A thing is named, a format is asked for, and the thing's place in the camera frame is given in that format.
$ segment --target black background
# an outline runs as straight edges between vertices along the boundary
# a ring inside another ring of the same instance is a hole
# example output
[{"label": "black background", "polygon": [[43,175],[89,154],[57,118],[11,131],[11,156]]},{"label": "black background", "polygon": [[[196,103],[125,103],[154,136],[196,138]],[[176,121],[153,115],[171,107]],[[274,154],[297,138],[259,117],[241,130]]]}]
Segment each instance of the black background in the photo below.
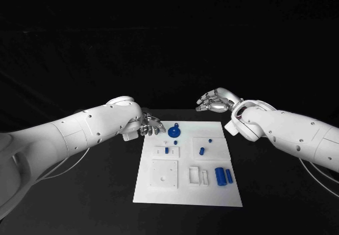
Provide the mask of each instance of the black background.
[{"label": "black background", "polygon": [[4,4],[0,131],[130,95],[193,109],[223,87],[339,126],[334,1]]}]

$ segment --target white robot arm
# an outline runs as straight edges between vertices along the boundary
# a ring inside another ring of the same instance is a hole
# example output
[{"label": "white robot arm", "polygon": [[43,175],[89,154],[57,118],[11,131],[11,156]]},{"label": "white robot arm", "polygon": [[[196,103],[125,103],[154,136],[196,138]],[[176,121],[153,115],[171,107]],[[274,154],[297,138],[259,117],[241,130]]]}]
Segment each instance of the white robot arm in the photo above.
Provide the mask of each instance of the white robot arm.
[{"label": "white robot arm", "polygon": [[339,128],[259,100],[242,100],[223,88],[208,92],[197,104],[197,111],[231,110],[225,129],[232,135],[249,141],[267,137],[277,149],[339,172]]},{"label": "white robot arm", "polygon": [[92,109],[29,129],[0,133],[0,219],[23,199],[40,174],[59,161],[118,134],[124,141],[166,132],[157,118],[121,96]]}]

